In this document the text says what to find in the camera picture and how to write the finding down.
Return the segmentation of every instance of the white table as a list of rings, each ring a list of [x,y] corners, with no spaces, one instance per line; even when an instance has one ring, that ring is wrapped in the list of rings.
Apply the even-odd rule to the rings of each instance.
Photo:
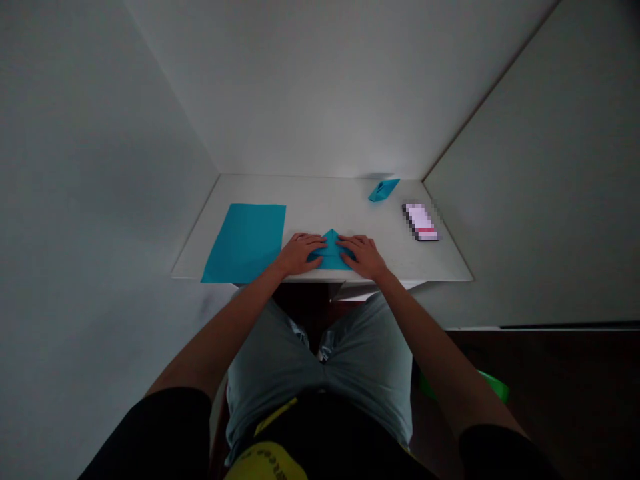
[[[426,281],[470,281],[472,276],[447,228],[418,180],[402,180],[389,198],[370,202],[379,180],[221,175],[185,245],[172,278],[200,280],[232,203],[286,205],[283,245],[298,231],[367,235],[406,287]],[[440,240],[418,242],[402,212],[403,203],[424,203]],[[367,282],[351,270],[312,270],[287,281]]]

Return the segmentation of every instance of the phone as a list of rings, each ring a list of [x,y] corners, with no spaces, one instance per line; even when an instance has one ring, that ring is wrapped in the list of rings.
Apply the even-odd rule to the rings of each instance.
[[[404,203],[402,205],[402,211],[405,213],[407,222],[416,240],[438,240],[438,232],[435,230],[435,225],[424,203]]]

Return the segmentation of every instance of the black shirt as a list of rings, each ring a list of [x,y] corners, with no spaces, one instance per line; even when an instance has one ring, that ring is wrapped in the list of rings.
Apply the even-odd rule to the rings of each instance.
[[[204,480],[210,414],[200,390],[154,393],[128,412],[80,478]],[[467,479],[559,478],[532,442],[496,425],[463,432],[459,450]],[[300,395],[248,431],[240,452],[228,479],[435,478],[382,426],[330,393]]]

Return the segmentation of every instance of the leg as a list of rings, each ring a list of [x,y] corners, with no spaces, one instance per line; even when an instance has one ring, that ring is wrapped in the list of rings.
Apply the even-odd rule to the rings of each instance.
[[[335,347],[325,364],[330,390],[349,398],[408,447],[413,356],[382,294],[332,325],[323,340],[331,338]]]
[[[310,352],[308,341],[305,346],[296,336],[292,324],[269,300],[229,366],[228,461],[240,453],[235,451],[238,441],[250,424],[323,380],[322,364]]]

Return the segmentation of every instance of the gray wall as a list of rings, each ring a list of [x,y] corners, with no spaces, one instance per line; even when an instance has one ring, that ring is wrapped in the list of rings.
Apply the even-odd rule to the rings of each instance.
[[[0,478],[75,478],[230,294],[169,278],[217,172],[124,6],[0,9]]]
[[[565,0],[425,184],[473,283],[444,326],[640,317],[640,35],[632,2]]]
[[[422,180],[557,0],[125,0],[222,173]]]

